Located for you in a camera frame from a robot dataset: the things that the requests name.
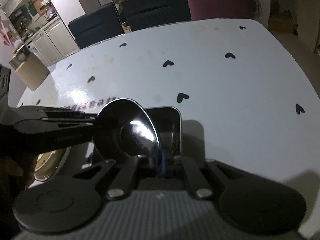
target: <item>screw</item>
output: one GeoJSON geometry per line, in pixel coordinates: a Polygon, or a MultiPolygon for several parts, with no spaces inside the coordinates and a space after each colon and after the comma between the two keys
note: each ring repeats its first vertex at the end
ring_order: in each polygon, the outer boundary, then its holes
{"type": "Polygon", "coordinates": [[[212,195],[212,191],[209,190],[208,188],[200,188],[196,191],[196,195],[199,198],[203,198],[203,197],[209,197],[212,195]]]}
{"type": "Polygon", "coordinates": [[[120,188],[113,188],[108,190],[109,197],[121,197],[124,195],[124,191],[120,188]]]}

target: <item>white table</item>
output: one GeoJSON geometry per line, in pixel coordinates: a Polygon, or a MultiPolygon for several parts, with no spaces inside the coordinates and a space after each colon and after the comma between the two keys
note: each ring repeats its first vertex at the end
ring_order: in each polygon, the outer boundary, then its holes
{"type": "Polygon", "coordinates": [[[258,22],[211,19],[140,30],[82,49],[53,68],[37,90],[26,89],[19,106],[97,113],[121,97],[143,107],[174,106],[183,119],[183,154],[201,160],[205,153],[295,187],[308,202],[300,232],[310,237],[320,228],[320,100],[258,22]],[[226,58],[229,52],[236,58],[226,58]],[[174,65],[163,67],[167,60],[174,65]],[[178,103],[179,93],[189,99],[178,103]],[[297,114],[296,104],[305,113],[297,114]]]}

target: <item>pink chair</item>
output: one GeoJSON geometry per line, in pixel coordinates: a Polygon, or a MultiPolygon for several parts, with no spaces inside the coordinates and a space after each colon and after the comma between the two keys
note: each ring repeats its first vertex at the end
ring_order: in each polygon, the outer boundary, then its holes
{"type": "Polygon", "coordinates": [[[255,0],[188,0],[192,20],[213,18],[252,19],[255,0]]]}

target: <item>kitchen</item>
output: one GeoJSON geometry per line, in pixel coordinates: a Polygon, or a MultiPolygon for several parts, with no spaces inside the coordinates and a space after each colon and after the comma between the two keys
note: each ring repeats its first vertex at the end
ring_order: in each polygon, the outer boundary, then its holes
{"type": "Polygon", "coordinates": [[[12,36],[21,39],[45,66],[79,51],[68,22],[63,22],[51,0],[8,0],[0,8],[19,35],[11,32],[12,36]]]}

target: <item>chair backrest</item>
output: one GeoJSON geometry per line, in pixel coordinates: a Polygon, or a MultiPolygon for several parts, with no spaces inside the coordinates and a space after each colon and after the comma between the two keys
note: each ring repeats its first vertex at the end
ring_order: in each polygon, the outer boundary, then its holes
{"type": "Polygon", "coordinates": [[[124,0],[121,4],[132,31],[191,20],[188,0],[124,0]]]}
{"type": "Polygon", "coordinates": [[[99,41],[124,34],[113,3],[80,16],[68,24],[78,46],[83,49],[99,41]]]}
{"type": "Polygon", "coordinates": [[[256,10],[255,0],[188,0],[188,3],[192,20],[250,19],[256,10]]]}

